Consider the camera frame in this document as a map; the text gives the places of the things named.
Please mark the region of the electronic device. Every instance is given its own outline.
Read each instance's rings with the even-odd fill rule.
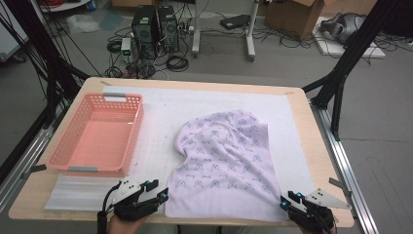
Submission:
[[[165,52],[179,51],[179,38],[177,20],[173,6],[158,8],[159,25],[161,27],[161,40]]]
[[[339,43],[347,45],[364,22],[364,18],[354,13],[338,13],[334,18],[323,20],[320,32],[327,31]]]
[[[153,5],[137,6],[131,23],[140,59],[155,59],[156,46],[160,41],[156,8]]]
[[[126,64],[133,63],[133,49],[131,47],[131,38],[122,38],[121,52]]]
[[[350,210],[352,206],[340,201],[322,189],[308,196],[288,191],[288,199],[281,196],[280,207],[288,217],[311,233],[329,233],[334,227],[334,216],[328,207]]]
[[[155,213],[158,208],[168,200],[168,189],[159,192],[155,198],[139,202],[139,196],[158,187],[157,179],[138,184],[131,176],[127,175],[113,186],[103,200],[102,211],[97,213],[97,234],[106,234],[107,215],[113,213],[122,221],[133,222],[140,218]],[[106,207],[110,194],[117,190],[112,198],[112,203]]]
[[[237,17],[227,18],[220,21],[221,25],[227,30],[231,30],[237,27],[247,26],[249,24],[248,15],[240,15]]]

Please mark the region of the cardboard box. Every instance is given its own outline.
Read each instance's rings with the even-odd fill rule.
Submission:
[[[287,0],[271,2],[265,15],[268,27],[280,30],[284,35],[303,40],[312,34],[324,7],[336,0]]]
[[[139,5],[157,5],[154,0],[112,0],[112,6],[116,8],[136,8]]]

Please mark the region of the towel fold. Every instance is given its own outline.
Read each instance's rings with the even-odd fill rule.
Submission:
[[[266,124],[242,110],[185,123],[175,140],[184,162],[169,177],[166,216],[286,220]]]

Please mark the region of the black pole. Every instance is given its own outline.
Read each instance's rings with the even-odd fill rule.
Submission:
[[[327,76],[303,87],[306,93],[321,87],[319,93],[311,99],[312,104],[320,109],[326,109],[328,103],[335,97],[331,132],[336,140],[340,140],[339,122],[346,79],[390,16],[395,14],[400,2],[401,0],[378,0],[334,69]]]

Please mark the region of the white board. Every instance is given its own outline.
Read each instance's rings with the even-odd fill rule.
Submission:
[[[163,190],[172,170],[183,161],[183,156],[173,148],[173,142],[184,123],[193,118],[234,109],[249,111],[260,123],[268,124],[270,151],[282,193],[287,190],[303,194],[314,191],[286,96],[112,86],[105,87],[104,92],[143,96],[145,114],[130,175],[139,183],[158,179],[160,185],[151,193],[142,195],[141,201]],[[116,178],[89,179],[61,175],[46,209],[99,211],[104,195],[117,181]],[[164,206],[161,206],[160,213],[163,212]]]

